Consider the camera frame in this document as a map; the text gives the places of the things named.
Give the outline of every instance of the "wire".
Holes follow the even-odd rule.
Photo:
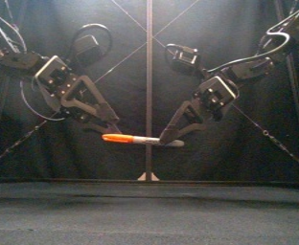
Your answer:
[[[70,58],[72,52],[73,52],[73,44],[74,41],[77,39],[77,37],[80,36],[80,34],[82,32],[85,32],[89,29],[101,29],[105,31],[107,35],[108,35],[108,47],[104,51],[103,57],[109,53],[111,49],[112,49],[112,35],[111,35],[111,31],[108,30],[107,26],[101,25],[101,24],[86,24],[84,25],[74,33],[73,39],[72,39],[72,44],[70,44],[70,48],[68,53],[64,55],[64,60],[68,60]]]
[[[291,15],[288,16],[282,22],[279,22],[274,27],[271,27],[267,32],[266,32],[266,37],[267,36],[282,36],[284,38],[284,42],[279,45],[279,47],[276,47],[274,50],[258,55],[258,56],[251,56],[251,57],[247,57],[247,58],[242,58],[242,59],[236,59],[226,64],[223,64],[222,66],[214,68],[212,70],[208,70],[207,73],[215,73],[218,72],[219,70],[222,70],[223,68],[231,66],[231,65],[235,65],[235,64],[239,64],[239,63],[243,63],[243,62],[250,62],[250,61],[255,61],[258,59],[262,59],[262,58],[266,58],[268,57],[270,55],[275,54],[287,44],[288,40],[290,40],[290,35],[287,33],[279,33],[279,32],[274,32],[275,29],[278,29],[282,24],[288,21],[296,14],[298,14],[299,10]]]
[[[12,29],[12,31],[17,35],[17,37],[20,39],[20,45],[22,47],[22,52],[26,53],[26,45],[25,45],[25,42],[24,42],[24,39],[21,37],[21,34],[20,34],[18,30],[13,27],[13,25],[1,16],[0,16],[0,20]]]
[[[29,108],[29,110],[38,116],[41,117],[42,119],[48,120],[48,121],[53,121],[53,122],[58,122],[58,121],[64,121],[66,118],[60,118],[60,119],[53,119],[53,118],[49,118],[46,116],[44,116],[40,112],[36,111],[36,109],[33,109],[33,107],[30,106],[26,98],[25,98],[25,94],[24,94],[24,90],[22,90],[22,80],[20,81],[20,88],[21,88],[21,97],[22,97],[22,101],[26,105],[26,107]]]
[[[6,4],[6,9],[8,9],[8,13],[9,13],[9,17],[12,19],[12,23],[14,23],[14,19],[13,19],[13,15],[12,15],[12,8],[10,8],[10,4],[9,4],[9,0],[4,1]]]

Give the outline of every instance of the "marker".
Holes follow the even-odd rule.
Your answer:
[[[184,146],[184,142],[175,140],[169,142],[167,145],[160,143],[159,138],[149,138],[125,134],[104,134],[103,139],[107,142],[116,142],[116,143],[127,143],[127,144],[144,144],[144,145],[161,145],[161,146],[172,146],[172,147],[181,147]]]

